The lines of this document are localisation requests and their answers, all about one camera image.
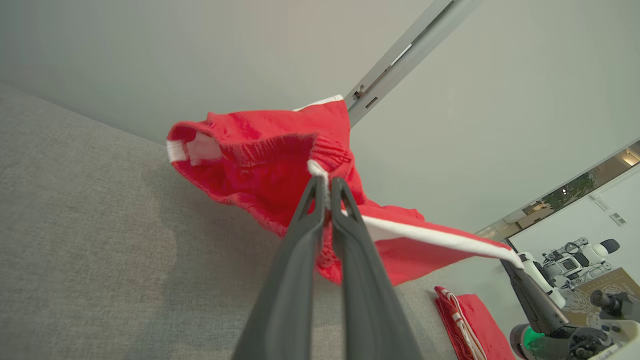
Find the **white robot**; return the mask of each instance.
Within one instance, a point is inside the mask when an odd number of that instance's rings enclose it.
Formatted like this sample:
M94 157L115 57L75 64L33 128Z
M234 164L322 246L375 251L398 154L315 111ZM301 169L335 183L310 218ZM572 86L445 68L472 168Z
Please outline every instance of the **white robot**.
M614 239L592 245L586 238L579 238L560 249L542 254L545 258L542 264L535 261L528 252L521 252L518 255L525 266L525 272L562 308L566 301L556 286L556 277L566 277L568 280L562 288L572 290L574 287L611 270L611 264L607 263L605 259L619 248L619 243Z

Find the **white wall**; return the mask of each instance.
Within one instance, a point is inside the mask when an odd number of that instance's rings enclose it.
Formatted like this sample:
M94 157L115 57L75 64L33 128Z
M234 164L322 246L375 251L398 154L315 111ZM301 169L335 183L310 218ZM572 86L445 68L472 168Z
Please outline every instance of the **white wall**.
M639 138L638 14L482 1L353 128L368 196L475 232Z
M431 0L2 0L0 79L164 143L350 91Z
M530 252L541 260L542 253L580 237L589 239L590 243L613 238L620 243L620 249L607 261L614 268L623 267L640 282L640 167L631 168L596 192L611 210L603 211L586 196L510 240L518 251ZM616 212L628 222L627 225L619 226L609 217Z

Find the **folded red cloth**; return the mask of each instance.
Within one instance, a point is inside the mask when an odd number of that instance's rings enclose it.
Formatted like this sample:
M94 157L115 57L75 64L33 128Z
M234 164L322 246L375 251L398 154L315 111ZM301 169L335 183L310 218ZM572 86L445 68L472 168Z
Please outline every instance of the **folded red cloth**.
M460 360L514 360L509 341L477 295L435 288L436 307Z
M505 244L430 224L415 209L369 200L349 150L350 129L346 105L335 96L294 111L209 113L203 122L179 122L167 149L178 172L212 199L247 210L281 237L312 175L326 184L344 178L394 285L475 255L522 268ZM331 229L324 232L317 269L340 283Z

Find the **gray fabric surface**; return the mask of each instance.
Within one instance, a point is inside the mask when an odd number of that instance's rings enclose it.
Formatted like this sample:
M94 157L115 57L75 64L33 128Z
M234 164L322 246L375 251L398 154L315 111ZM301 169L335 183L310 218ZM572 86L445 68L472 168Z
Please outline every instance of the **gray fabric surface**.
M0 85L0 359L228 359L278 245L162 146ZM398 288L427 359L455 359L425 277ZM341 359L316 284L314 358Z

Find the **white panel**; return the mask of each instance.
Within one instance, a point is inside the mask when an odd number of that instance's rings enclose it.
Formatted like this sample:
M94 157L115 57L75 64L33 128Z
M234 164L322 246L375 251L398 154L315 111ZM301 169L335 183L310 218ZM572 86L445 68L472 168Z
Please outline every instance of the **white panel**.
M0 78L164 142L351 89L431 0L3 0Z
M633 142L638 13L633 0L481 2L353 128L368 196L478 231Z
M590 243L600 243L606 239L616 239L620 250L607 258L614 268L623 267L637 282L640 282L640 168L629 170L631 176L622 175L621 181L600 193L611 206L606 213L588 196L574 202L540 223L511 237L518 251L530 252L537 259L550 249L558 249L569 241L585 237ZM611 220L610 214L619 213L627 224L619 226Z

